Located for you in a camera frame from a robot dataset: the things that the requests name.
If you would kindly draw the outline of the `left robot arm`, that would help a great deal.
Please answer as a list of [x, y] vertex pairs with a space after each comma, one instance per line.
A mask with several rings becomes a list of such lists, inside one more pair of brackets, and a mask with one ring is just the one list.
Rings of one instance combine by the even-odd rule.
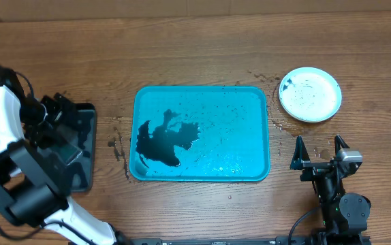
[[36, 98], [25, 76], [0, 66], [0, 215], [71, 244], [128, 244], [72, 194], [93, 184], [97, 113], [61, 94]]

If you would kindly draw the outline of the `green scrubbing sponge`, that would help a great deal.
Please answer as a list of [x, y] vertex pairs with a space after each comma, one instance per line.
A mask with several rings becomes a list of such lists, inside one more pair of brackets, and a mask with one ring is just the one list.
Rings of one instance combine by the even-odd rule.
[[79, 149], [79, 147], [74, 146], [70, 143], [64, 144], [62, 146], [55, 146], [53, 148], [53, 152], [66, 165], [71, 164], [82, 154], [82, 151], [81, 149]]

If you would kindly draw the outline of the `light blue plate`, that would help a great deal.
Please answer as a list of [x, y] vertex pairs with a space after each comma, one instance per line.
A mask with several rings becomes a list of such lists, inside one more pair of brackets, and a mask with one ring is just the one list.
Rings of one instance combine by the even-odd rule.
[[290, 116], [306, 123], [333, 117], [343, 98], [338, 82], [316, 67], [299, 67], [287, 73], [279, 85], [278, 96]]

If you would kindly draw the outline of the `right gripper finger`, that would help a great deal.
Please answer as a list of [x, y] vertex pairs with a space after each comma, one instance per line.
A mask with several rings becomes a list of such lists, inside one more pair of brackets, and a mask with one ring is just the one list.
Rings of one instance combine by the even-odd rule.
[[302, 136], [299, 135], [296, 138], [296, 147], [294, 155], [292, 157], [292, 162], [290, 164], [290, 169], [304, 169], [306, 164], [311, 162], [309, 154], [305, 147]]
[[335, 157], [339, 157], [343, 149], [348, 149], [349, 146], [345, 143], [344, 139], [337, 134], [334, 137]]

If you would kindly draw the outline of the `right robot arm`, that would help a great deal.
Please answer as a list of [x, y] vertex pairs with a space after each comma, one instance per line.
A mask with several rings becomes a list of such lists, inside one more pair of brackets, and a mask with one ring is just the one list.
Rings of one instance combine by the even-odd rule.
[[[312, 163], [302, 137], [296, 138], [296, 148], [290, 168], [300, 170], [300, 180], [311, 182], [318, 196], [318, 207], [302, 215], [292, 226], [288, 244], [370, 244], [362, 236], [367, 230], [371, 201], [364, 195], [348, 193], [342, 179], [357, 172], [362, 154], [351, 149], [340, 135], [334, 137], [335, 156], [328, 162]], [[293, 236], [297, 226], [316, 211], [322, 212], [323, 227], [312, 230], [310, 236]]]

